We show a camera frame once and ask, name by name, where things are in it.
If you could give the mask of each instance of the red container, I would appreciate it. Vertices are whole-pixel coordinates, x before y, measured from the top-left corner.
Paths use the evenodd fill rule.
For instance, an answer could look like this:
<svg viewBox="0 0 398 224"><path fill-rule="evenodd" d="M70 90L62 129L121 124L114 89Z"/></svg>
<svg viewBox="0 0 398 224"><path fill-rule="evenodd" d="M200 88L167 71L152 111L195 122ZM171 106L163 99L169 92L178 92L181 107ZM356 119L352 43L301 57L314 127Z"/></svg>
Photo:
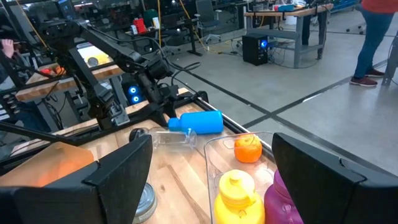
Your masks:
<svg viewBox="0 0 398 224"><path fill-rule="evenodd" d="M136 27L139 34L146 32L144 19L134 19L132 22Z"/></svg>

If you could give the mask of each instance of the clear plastic bin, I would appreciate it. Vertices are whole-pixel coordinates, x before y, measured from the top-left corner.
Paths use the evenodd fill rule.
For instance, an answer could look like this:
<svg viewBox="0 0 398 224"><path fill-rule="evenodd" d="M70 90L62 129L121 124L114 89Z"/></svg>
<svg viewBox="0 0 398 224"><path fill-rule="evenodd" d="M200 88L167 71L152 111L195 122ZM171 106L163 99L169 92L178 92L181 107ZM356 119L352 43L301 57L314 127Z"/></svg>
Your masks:
<svg viewBox="0 0 398 224"><path fill-rule="evenodd" d="M214 138L205 144L206 169L208 179L209 202L212 223L215 223L214 202L219 194L218 184L221 176L230 170L239 169L247 172L254 179L256 192L264 199L264 194L274 182L276 165L263 155L255 163L242 163L235 158L234 145L236 141L253 139L257 136L262 142L262 150L269 147L267 143L272 142L273 133L255 132L236 134L232 136Z"/></svg>

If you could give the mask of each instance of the red sneaker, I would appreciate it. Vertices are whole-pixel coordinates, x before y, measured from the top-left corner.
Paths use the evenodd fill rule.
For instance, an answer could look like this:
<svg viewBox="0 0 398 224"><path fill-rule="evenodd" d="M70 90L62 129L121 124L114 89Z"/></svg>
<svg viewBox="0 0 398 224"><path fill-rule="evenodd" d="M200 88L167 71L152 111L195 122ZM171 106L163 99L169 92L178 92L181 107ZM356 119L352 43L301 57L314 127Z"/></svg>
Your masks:
<svg viewBox="0 0 398 224"><path fill-rule="evenodd" d="M384 72L379 72L376 69L372 68L368 72L366 72L365 77L372 77L372 78L382 78L384 76Z"/></svg>
<svg viewBox="0 0 398 224"><path fill-rule="evenodd" d="M351 78L351 81L349 81L349 84L352 85L359 85L359 86L366 86L366 87L372 87L376 86L377 82L374 80L371 80L370 78Z"/></svg>

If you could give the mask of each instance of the gray floor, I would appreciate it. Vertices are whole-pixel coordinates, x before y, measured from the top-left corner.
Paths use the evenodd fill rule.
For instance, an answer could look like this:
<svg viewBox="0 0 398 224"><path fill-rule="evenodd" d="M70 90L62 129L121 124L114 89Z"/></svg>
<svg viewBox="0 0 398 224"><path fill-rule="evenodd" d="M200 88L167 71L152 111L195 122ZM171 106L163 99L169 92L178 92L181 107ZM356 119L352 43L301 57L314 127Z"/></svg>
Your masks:
<svg viewBox="0 0 398 224"><path fill-rule="evenodd" d="M364 36L353 34L354 32L347 34L345 29L355 27L362 21L363 18L356 11L332 15L323 59L317 62L315 52L305 55L302 59L303 67L314 65L309 68L291 69L271 63L255 67L243 62L240 57L218 54L218 52L236 50L236 40L232 45L229 41L210 45L211 52L205 52L203 47L197 44L198 51L204 53L202 57L186 53L185 49L189 49L189 45L182 46L182 53L173 56L172 60L183 66L201 62L201 67L195 69L194 73L254 105L273 112L352 76ZM398 18L395 16L387 34L394 35L397 25ZM237 38L243 34L244 30L237 30L224 34L222 39ZM310 43L318 41L317 35L315 27L311 33ZM392 37L384 38L374 56L374 64L385 61L391 42ZM277 63L283 62L283 65L288 67L293 65L290 51L278 50L274 53L274 57ZM178 78L196 90L207 91L212 105L241 124L264 115L252 105L242 103L187 73L179 74ZM283 132L332 153L335 153L333 148L342 148L398 175L398 165L396 165L398 121L394 117L395 111L398 110L397 98L398 87L395 84L389 88L382 88L380 84L376 88L361 88L344 83L281 114L273 114L319 137L322 141L315 142L299 129L284 125L272 118L262 120L249 127L249 130ZM62 117L68 116L70 117L70 109L66 105ZM65 119L68 120L67 126L75 122L73 118Z"/></svg>

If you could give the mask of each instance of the computer tower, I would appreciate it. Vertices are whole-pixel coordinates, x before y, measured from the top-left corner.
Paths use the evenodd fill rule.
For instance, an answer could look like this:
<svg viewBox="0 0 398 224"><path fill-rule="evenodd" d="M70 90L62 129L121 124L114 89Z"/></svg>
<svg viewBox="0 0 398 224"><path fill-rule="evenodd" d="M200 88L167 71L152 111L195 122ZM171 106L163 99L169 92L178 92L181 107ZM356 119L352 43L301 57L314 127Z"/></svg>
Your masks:
<svg viewBox="0 0 398 224"><path fill-rule="evenodd" d="M242 36L243 60L255 66L268 62L268 36L246 34Z"/></svg>

